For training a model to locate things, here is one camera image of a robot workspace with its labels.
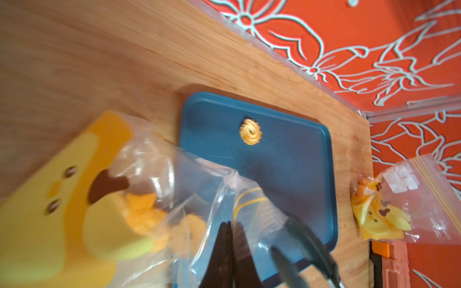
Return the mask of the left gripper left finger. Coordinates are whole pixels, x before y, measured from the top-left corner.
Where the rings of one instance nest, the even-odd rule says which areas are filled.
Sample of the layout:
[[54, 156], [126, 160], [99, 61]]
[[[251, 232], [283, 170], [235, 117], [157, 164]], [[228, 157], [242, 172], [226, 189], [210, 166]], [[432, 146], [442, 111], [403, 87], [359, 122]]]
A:
[[218, 230], [210, 261], [200, 288], [232, 288], [234, 280], [234, 246], [230, 222]]

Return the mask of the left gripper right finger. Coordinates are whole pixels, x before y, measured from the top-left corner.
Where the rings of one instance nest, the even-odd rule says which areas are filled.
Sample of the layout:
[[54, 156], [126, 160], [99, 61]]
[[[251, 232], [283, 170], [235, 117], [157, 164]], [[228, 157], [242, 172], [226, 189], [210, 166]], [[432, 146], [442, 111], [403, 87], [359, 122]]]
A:
[[234, 282], [236, 288], [262, 288], [241, 223], [234, 224]]

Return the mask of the black metal tongs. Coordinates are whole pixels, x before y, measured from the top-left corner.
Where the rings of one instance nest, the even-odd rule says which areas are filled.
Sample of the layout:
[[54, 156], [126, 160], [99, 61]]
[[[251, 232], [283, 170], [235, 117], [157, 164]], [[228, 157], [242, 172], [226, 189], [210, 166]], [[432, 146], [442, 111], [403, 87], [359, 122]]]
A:
[[[312, 229], [294, 217], [288, 217], [284, 228], [300, 248], [304, 258], [324, 276], [330, 287], [343, 288], [344, 284], [341, 281], [336, 261]], [[295, 264], [290, 262], [278, 248], [271, 247], [270, 254], [277, 267], [280, 279], [288, 287], [307, 288], [309, 286], [299, 276]]]

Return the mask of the clear bag with yellow toys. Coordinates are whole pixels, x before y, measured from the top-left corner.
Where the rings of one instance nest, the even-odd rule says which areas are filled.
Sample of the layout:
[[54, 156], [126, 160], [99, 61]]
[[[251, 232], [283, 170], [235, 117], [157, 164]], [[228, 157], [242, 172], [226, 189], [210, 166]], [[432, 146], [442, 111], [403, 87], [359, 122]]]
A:
[[1, 205], [4, 288], [197, 288], [223, 251], [258, 253], [286, 216], [236, 170], [105, 112]]

